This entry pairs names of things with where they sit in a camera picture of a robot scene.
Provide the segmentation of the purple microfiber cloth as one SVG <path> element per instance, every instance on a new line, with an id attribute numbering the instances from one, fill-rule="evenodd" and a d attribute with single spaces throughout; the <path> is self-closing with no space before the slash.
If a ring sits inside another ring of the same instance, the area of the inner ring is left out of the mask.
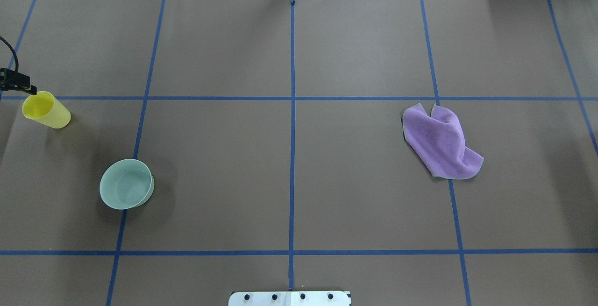
<path id="1" fill-rule="evenodd" d="M 434 105 L 427 113 L 418 103 L 404 110 L 402 130 L 433 177 L 466 180 L 480 172 L 484 157 L 466 146 L 461 122 L 452 110 Z"/>

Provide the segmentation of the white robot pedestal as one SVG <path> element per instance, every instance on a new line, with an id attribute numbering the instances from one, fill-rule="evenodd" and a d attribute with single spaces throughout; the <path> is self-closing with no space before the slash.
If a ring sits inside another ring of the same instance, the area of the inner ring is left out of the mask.
<path id="1" fill-rule="evenodd" d="M 346 291 L 266 291 L 235 292 L 229 306 L 350 306 L 352 298 Z"/>

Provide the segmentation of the mint green bowl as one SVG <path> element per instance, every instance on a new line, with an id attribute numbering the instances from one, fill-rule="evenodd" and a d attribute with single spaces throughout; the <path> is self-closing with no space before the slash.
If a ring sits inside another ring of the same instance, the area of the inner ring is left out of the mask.
<path id="1" fill-rule="evenodd" d="M 136 159 L 124 159 L 103 173 L 99 195 L 110 208 L 126 210 L 145 204 L 154 187 L 155 180 L 147 165 Z"/>

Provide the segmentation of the yellow plastic cup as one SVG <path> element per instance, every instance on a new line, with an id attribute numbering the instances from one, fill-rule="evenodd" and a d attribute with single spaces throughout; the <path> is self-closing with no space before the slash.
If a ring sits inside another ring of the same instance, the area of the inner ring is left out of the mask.
<path id="1" fill-rule="evenodd" d="M 66 127 L 72 114 L 53 94 L 38 91 L 28 96 L 21 107 L 24 117 L 53 129 Z"/>

